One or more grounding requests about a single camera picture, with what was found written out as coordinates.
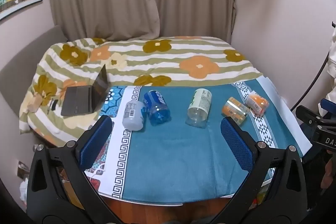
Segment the right hand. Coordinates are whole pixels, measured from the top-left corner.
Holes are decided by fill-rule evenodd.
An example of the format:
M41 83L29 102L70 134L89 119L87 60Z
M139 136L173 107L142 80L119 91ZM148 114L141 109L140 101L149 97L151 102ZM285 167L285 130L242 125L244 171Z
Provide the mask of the right hand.
M325 165L325 174L323 175L322 181L321 181L321 188L327 189L329 186L331 186L333 182L333 158L331 158L327 164Z

